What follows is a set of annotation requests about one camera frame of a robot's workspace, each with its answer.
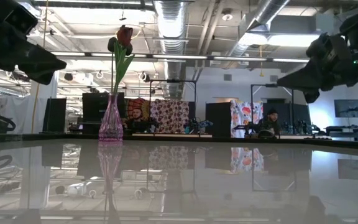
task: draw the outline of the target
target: monitor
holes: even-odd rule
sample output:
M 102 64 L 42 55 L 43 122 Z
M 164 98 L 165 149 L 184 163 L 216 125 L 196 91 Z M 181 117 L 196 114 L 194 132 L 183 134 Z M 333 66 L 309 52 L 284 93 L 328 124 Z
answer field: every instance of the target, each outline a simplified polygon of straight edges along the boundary
M 358 111 L 349 111 L 358 108 L 358 100 L 334 100 L 335 117 L 358 118 Z

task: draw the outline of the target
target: tulip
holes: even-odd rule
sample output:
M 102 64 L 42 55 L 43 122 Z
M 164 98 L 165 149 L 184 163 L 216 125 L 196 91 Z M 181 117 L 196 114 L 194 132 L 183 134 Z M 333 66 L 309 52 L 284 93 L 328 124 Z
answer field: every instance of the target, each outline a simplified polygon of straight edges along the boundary
M 122 25 L 121 28 L 117 32 L 117 37 L 111 37 L 109 39 L 109 43 L 107 45 L 107 48 L 110 52 L 114 52 L 114 46 L 116 42 L 118 42 L 123 49 L 126 49 L 126 55 L 129 56 L 132 53 L 132 44 L 131 44 L 131 38 L 134 30 L 133 28 L 126 27 L 125 25 Z

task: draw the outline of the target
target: red tulip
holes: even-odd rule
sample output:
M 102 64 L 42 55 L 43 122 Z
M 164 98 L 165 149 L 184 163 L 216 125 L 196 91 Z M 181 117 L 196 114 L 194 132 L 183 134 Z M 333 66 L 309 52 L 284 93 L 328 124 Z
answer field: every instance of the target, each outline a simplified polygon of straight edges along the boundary
M 125 27 L 122 25 L 119 31 L 117 32 L 118 42 L 123 47 L 128 47 L 131 44 L 132 33 L 134 32 L 133 28 Z

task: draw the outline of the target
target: black panel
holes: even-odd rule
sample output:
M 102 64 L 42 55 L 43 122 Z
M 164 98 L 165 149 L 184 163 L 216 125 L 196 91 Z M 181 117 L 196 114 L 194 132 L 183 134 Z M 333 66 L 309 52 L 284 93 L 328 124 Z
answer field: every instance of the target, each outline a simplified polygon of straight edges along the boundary
M 300 121 L 306 121 L 307 125 L 311 125 L 310 114 L 309 114 L 309 106 L 308 105 L 293 105 L 294 110 L 294 121 L 295 123 Z
M 62 166 L 63 144 L 46 144 L 41 151 L 43 166 Z
M 206 132 L 213 137 L 231 137 L 231 111 L 230 103 L 208 103 L 205 106 L 205 119 L 214 125 L 207 127 Z
M 103 176 L 97 148 L 87 144 L 81 146 L 77 175 L 81 175 L 85 179 Z
M 66 99 L 48 99 L 43 132 L 65 132 Z
M 231 148 L 205 151 L 205 168 L 231 170 Z
M 117 107 L 120 117 L 125 117 L 124 93 L 118 93 Z M 109 104 L 109 93 L 83 93 L 83 122 L 101 122 Z
M 196 103 L 189 102 L 189 119 L 196 118 Z

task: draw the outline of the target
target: white curtain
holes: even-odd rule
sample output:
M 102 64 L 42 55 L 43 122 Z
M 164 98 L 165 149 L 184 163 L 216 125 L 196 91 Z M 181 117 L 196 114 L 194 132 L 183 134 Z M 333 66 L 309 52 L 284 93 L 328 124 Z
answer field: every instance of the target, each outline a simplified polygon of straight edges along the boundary
M 47 101 L 47 98 L 37 99 L 33 134 L 42 132 Z M 31 134 L 34 102 L 33 96 L 0 96 L 0 115 L 12 119 L 16 124 L 16 129 L 8 134 Z

